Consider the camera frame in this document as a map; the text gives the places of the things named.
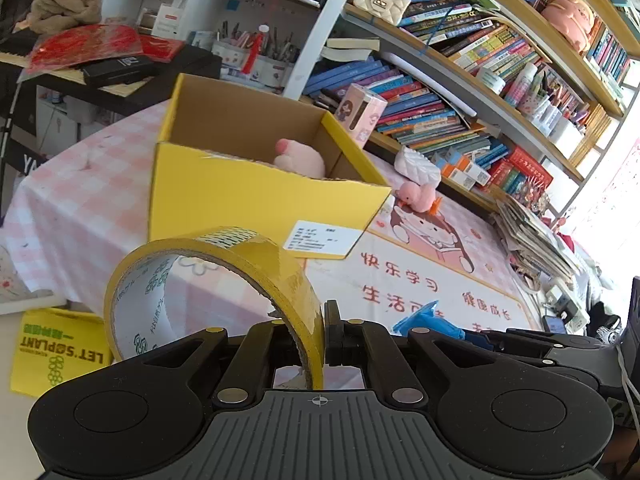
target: stack of papers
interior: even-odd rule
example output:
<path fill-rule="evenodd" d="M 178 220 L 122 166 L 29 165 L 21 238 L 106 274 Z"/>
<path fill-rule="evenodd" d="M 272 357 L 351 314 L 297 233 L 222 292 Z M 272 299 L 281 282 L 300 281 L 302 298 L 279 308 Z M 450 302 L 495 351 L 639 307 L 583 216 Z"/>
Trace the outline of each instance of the stack of papers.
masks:
<path fill-rule="evenodd" d="M 497 205 L 500 214 L 494 215 L 494 220 L 502 243 L 531 276 L 544 272 L 571 283 L 572 277 L 582 272 L 575 255 L 531 211 L 511 196 Z"/>

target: piggy bank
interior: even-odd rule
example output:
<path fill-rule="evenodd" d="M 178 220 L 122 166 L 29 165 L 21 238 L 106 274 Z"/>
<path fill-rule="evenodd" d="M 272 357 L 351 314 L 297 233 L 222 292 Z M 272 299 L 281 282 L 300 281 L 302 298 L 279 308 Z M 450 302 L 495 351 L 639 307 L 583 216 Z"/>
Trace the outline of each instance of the piggy bank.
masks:
<path fill-rule="evenodd" d="M 587 35 L 593 27 L 593 11 L 582 0 L 549 0 L 541 13 L 578 52 L 589 43 Z"/>

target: smartphone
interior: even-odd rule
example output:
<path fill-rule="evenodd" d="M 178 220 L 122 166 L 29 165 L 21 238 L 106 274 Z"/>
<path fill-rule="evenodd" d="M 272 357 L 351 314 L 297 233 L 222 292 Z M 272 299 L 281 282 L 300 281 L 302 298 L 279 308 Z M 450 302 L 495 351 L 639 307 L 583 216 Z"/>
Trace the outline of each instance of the smartphone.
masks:
<path fill-rule="evenodd" d="M 562 319 L 555 316 L 543 316 L 542 325 L 545 327 L 546 332 L 552 332 L 554 334 L 566 334 L 566 328 Z"/>

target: gray ribbed plate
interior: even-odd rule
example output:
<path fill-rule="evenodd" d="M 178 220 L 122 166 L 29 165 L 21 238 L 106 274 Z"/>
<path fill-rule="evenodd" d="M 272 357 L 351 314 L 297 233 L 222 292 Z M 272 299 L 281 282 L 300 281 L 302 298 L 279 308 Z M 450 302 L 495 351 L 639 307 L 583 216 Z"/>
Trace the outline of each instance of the gray ribbed plate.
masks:
<path fill-rule="evenodd" d="M 139 480 L 489 480 L 418 413 L 372 391 L 271 390 L 254 408 L 217 415 L 185 456 Z M 586 469 L 565 479 L 602 479 Z M 42 480 L 66 480 L 49 473 Z"/>

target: brown cloth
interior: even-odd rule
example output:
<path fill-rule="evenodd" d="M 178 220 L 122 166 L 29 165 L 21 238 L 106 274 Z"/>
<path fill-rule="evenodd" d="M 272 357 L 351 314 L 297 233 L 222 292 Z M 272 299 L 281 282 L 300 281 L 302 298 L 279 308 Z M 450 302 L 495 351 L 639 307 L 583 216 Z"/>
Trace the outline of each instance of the brown cloth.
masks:
<path fill-rule="evenodd" d="M 57 34 L 78 25 L 99 23 L 101 0 L 34 0 L 27 16 L 36 34 Z"/>

